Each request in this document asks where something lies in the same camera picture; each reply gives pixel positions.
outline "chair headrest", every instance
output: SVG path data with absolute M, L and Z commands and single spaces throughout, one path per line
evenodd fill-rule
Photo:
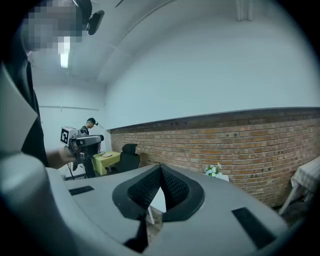
M 138 144 L 125 144 L 122 148 L 122 151 L 125 154 L 135 156 L 136 155 L 136 146 Z

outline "black shirt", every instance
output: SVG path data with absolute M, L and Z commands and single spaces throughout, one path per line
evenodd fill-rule
M 4 63 L 16 88 L 30 107 L 37 113 L 37 118 L 25 138 L 21 151 L 38 158 L 48 167 L 39 105 L 32 82 L 31 64 L 17 35 L 12 40 L 11 48 L 4 58 Z
M 85 133 L 87 136 L 89 135 L 89 130 L 88 130 L 87 127 L 85 127 L 85 126 L 82 126 L 81 129 L 80 129 L 80 131 L 81 131 L 82 133 Z

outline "cable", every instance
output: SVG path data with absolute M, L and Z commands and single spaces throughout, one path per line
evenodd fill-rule
M 73 174 L 72 174 L 72 172 L 71 172 L 71 168 L 70 168 L 70 166 L 69 166 L 69 163 L 67 163 L 66 165 L 67 165 L 68 168 L 69 168 L 69 171 L 70 171 L 70 174 L 71 174 L 72 179 L 75 180 L 75 177 L 73 176 Z

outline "black office chair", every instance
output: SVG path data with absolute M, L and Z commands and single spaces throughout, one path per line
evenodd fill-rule
M 120 154 L 120 161 L 114 164 L 110 174 L 124 173 L 137 169 L 140 163 L 140 156 L 136 154 L 138 144 L 125 144 Z

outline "person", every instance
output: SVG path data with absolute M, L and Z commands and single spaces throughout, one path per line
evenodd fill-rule
M 33 51 L 52 49 L 54 42 L 58 42 L 61 37 L 81 35 L 84 26 L 90 22 L 91 12 L 90 0 L 42 0 L 23 19 L 12 38 L 10 49 L 3 58 L 4 66 L 16 88 L 37 114 L 21 151 L 38 158 L 46 167 L 59 169 L 67 163 L 75 162 L 76 159 L 68 147 L 45 150 L 39 105 L 28 56 Z
M 91 117 L 86 121 L 86 124 L 84 126 L 81 127 L 80 131 L 82 133 L 85 133 L 87 136 L 89 135 L 89 129 L 93 128 L 94 125 L 98 125 L 98 123 L 96 123 L 96 120 Z

